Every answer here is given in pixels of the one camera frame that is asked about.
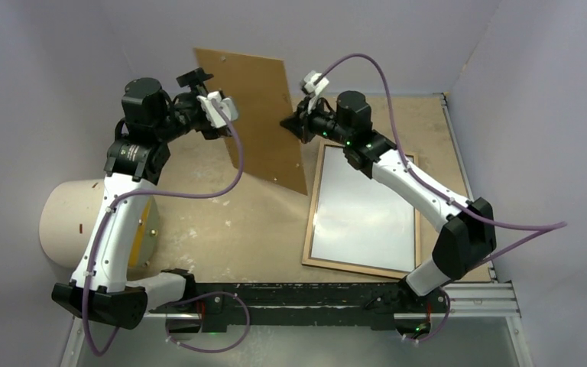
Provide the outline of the brown frame backing board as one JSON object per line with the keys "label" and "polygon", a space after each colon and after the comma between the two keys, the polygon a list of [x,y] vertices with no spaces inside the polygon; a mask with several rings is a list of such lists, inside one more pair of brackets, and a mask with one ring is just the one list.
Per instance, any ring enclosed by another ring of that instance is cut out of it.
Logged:
{"label": "brown frame backing board", "polygon": [[284,61],[273,57],[195,47],[200,67],[214,77],[209,90],[222,90],[238,109],[233,123],[244,151],[244,173],[306,195],[300,143],[280,125],[294,113]]}

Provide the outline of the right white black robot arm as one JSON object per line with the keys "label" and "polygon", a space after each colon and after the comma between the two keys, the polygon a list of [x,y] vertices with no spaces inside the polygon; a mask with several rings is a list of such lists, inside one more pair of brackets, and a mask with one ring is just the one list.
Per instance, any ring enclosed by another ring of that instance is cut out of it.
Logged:
{"label": "right white black robot arm", "polygon": [[340,93],[334,109],[324,98],[307,96],[279,124],[304,144],[320,136],[342,145],[350,166],[401,196],[437,231],[430,258],[400,282],[404,309],[419,310],[432,291],[463,278],[497,248],[491,204],[452,192],[408,161],[398,144],[374,129],[362,93]]}

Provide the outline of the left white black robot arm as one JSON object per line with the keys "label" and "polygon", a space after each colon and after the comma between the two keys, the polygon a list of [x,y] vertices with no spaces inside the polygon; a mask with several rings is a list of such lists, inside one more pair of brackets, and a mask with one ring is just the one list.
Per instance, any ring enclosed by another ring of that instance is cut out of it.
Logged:
{"label": "left white black robot arm", "polygon": [[107,150],[94,230],[68,282],[55,284],[51,293],[52,300],[75,317],[131,330],[146,312],[162,305],[180,313],[196,306],[189,272],[174,269],[130,281],[127,271],[144,211],[159,194],[170,142],[189,132],[207,140],[227,137],[228,122],[238,118],[232,99],[206,88],[210,77],[202,68],[179,76],[182,92],[176,96],[150,77],[125,86],[124,115]]}

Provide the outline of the white cylinder with orange lid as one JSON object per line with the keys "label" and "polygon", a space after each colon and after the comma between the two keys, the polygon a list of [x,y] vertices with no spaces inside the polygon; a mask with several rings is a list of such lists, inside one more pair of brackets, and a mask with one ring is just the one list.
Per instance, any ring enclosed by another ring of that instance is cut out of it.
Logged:
{"label": "white cylinder with orange lid", "polygon": [[[39,222],[39,238],[45,254],[56,264],[75,269],[96,225],[103,180],[73,180],[58,185],[49,195]],[[128,258],[128,269],[148,266],[157,245],[159,212],[150,198],[137,224]]]}

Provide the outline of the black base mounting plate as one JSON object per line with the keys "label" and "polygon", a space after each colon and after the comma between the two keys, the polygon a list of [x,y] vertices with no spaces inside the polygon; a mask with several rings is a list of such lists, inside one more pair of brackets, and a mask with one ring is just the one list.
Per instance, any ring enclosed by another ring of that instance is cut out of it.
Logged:
{"label": "black base mounting plate", "polygon": [[414,332],[444,313],[439,291],[418,297],[397,282],[377,283],[198,283],[191,304],[167,304],[150,312],[203,316],[206,333],[228,326],[366,326]]}

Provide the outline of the aluminium rail frame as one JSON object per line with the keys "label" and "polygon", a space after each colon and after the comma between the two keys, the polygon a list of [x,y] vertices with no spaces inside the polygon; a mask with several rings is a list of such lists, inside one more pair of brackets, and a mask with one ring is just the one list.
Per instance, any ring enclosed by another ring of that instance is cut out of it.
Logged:
{"label": "aluminium rail frame", "polygon": [[[235,137],[237,135],[237,132],[235,130],[235,127],[233,126],[233,122],[228,122],[228,127],[230,130],[229,136]],[[397,139],[390,140],[398,144],[398,146],[401,148]],[[491,224],[494,226],[495,230],[500,226],[500,223],[496,221],[494,217],[491,221]],[[485,262],[481,263],[479,266],[490,262],[497,256],[498,251],[497,249],[495,249],[490,255],[486,257]],[[195,284],[198,283],[195,281],[195,278],[193,276],[193,280],[188,284],[187,290],[189,290]],[[456,281],[451,281],[448,284],[437,288],[435,291],[439,291],[442,295],[446,297],[447,309],[444,313],[440,314],[444,317],[448,317],[452,313],[463,313],[466,316],[475,316],[479,314],[485,316],[504,316],[508,313],[517,312],[517,304],[514,300],[510,299],[509,289],[506,286],[491,284],[464,284],[462,283],[462,279],[459,279]],[[170,304],[191,304],[201,299],[201,296],[187,298],[187,296],[185,295],[181,300],[172,302]],[[84,332],[88,333],[89,325],[93,321],[82,320],[82,322]],[[416,328],[415,331],[412,333],[405,333],[401,331],[398,332],[405,340],[408,340],[412,343],[421,343],[427,341],[431,336],[433,336],[436,333],[436,328],[431,326],[430,317],[428,322],[420,324],[420,326]]]}

